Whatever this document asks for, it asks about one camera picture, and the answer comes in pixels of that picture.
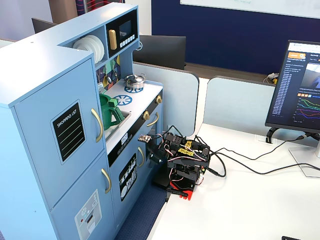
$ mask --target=blue carpet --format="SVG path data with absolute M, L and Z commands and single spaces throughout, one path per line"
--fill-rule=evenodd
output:
M 115 240 L 146 240 L 165 204 L 167 192 L 148 183 L 124 221 Z
M 0 240 L 5 240 L 4 236 L 2 235 L 1 231 L 0 231 Z

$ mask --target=yellow microwave handle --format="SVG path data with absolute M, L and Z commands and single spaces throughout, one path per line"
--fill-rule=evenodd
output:
M 110 40 L 110 48 L 111 50 L 117 49 L 117 37 L 115 30 L 109 30 L 109 40 Z

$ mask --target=cabinet door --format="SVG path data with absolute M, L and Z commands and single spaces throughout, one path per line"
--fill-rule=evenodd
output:
M 105 148 L 95 86 L 87 60 L 15 106 L 50 209 Z
M 141 134 L 154 136 L 162 133 L 162 104 L 158 105 L 150 115 L 150 119 L 146 121 L 141 127 L 138 134 L 134 136 L 134 141 L 137 141 L 137 146 L 140 148 L 137 152 L 137 165 L 138 165 L 138 183 L 140 186 L 145 186 L 148 176 L 156 163 L 150 160 L 150 152 L 146 148 L 146 144 L 138 141 Z M 158 138 L 157 144 L 162 141 L 161 137 Z
M 110 167 L 116 227 L 122 224 L 140 194 L 137 156 L 137 141 L 132 140 Z
M 75 182 L 51 211 L 60 240 L 111 240 L 116 232 L 105 153 Z

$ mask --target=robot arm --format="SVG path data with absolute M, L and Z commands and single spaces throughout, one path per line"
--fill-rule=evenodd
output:
M 168 192 L 179 193 L 190 200 L 196 182 L 210 164 L 210 147 L 194 140 L 187 140 L 172 133 L 161 137 L 141 135 L 138 140 L 146 143 L 151 152 L 150 159 L 155 163 L 165 162 L 170 169 Z

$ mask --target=colorful tile backsplash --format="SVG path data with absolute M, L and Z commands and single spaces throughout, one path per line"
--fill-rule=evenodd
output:
M 103 83 L 104 89 L 110 89 L 121 79 L 120 56 L 108 61 L 96 71 L 98 83 Z M 112 79 L 112 83 L 107 81 L 107 77 Z

